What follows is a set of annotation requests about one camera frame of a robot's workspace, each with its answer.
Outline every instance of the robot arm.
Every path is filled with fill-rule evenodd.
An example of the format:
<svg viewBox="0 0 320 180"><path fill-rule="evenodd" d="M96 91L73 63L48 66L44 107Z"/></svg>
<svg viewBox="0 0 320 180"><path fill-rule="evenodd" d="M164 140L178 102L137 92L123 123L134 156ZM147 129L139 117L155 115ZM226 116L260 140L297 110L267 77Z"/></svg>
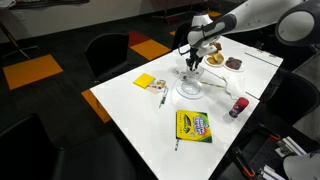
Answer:
<svg viewBox="0 0 320 180"><path fill-rule="evenodd" d="M217 40L219 36L223 34L259 29L275 24L279 20L281 23L278 23L277 27L279 27L280 31L276 33L276 35L279 36L279 40L281 38L283 41L295 40L293 36L295 36L296 39L299 36L292 35L293 30L290 30L292 26L296 25L301 27L298 23L302 22L305 22L304 25L302 25L302 28L311 29L315 26L316 23L312 23L314 20L311 18L314 16L306 15L309 14L308 8L312 6L314 7L314 11L320 11L320 6L315 6L315 4L320 4L320 1L248 0L216 21L212 21L208 15L196 15L192 21L192 29L188 34L188 42L191 46L191 55L187 60L187 65L190 67L190 70L193 69L193 65L195 65L194 68L196 69L198 64L201 62L202 57L206 54L212 53L212 51L207 51L205 46L210 42Z"/></svg>

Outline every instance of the yellow sticky note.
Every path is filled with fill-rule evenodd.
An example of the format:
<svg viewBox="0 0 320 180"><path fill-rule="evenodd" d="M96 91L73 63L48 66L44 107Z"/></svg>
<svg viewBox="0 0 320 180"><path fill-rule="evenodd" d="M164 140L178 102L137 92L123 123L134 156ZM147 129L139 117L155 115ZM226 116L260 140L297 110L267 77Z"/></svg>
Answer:
<svg viewBox="0 0 320 180"><path fill-rule="evenodd" d="M153 80L154 80L153 76L143 73L133 83L145 89Z"/></svg>

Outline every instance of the white table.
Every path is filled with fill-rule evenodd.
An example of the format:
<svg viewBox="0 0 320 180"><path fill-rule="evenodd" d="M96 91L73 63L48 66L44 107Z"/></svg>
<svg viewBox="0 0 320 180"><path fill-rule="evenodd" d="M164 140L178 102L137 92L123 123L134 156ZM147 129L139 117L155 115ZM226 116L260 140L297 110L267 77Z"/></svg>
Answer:
<svg viewBox="0 0 320 180"><path fill-rule="evenodd" d="M259 101L247 96L250 104L236 119L228 112L235 103L222 88L204 87L206 94L189 100L174 88L178 78L172 70L186 67L185 60L169 53L121 76L111 79L91 91L108 111L133 147L158 179L205 180L215 170ZM159 109L162 93L157 95L133 84L142 73L166 80L169 93ZM222 84L223 80L205 71L203 80ZM180 141L176 144L176 111L206 112L213 142Z"/></svg>
<svg viewBox="0 0 320 180"><path fill-rule="evenodd" d="M231 74L243 76L245 91L259 99L278 70L283 59L223 36L221 36L217 42L222 46L220 53L224 56L225 61L229 57L242 60L242 65L245 67L244 71L233 72L222 66L212 67L205 63L204 60L200 63L200 66L220 78L222 78L222 76L228 77ZM181 52L185 52L189 48L189 45L185 45L181 48ZM183 57L188 58L189 53L183 55Z"/></svg>

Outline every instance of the floor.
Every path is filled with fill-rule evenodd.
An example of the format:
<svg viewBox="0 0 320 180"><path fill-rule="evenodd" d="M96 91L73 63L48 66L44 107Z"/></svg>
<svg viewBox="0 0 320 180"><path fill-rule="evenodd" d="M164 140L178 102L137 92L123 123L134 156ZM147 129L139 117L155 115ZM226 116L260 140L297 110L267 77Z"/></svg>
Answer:
<svg viewBox="0 0 320 180"><path fill-rule="evenodd" d="M215 11L223 14L234 7L236 4L226 2ZM207 6L199 5L195 8L204 11ZM103 135L111 128L110 121L105 123L83 96L96 80L84 56L90 40L107 32L138 33L168 49L159 54L163 55L171 49L172 34L176 28L184 22L190 22L192 17L192 13L173 17L169 19L168 25L165 20L152 18L152 14L148 14L19 41L22 47L35 44L40 47L39 50L28 51L32 60L40 57L53 59L56 63L34 68L32 64L27 65L28 61L21 54L2 59L0 130L27 114L36 113L56 147L72 146ZM1 44L0 50L0 54L4 55L13 50L13 46L10 43ZM128 60L136 64L142 65L154 58L143 56L134 48L128 50ZM10 85L5 73L17 64L20 66L19 71L27 70L31 75L42 72L47 76L22 86ZM50 74L53 66L56 70ZM13 79L25 78L23 73L20 76L23 78L15 76Z"/></svg>

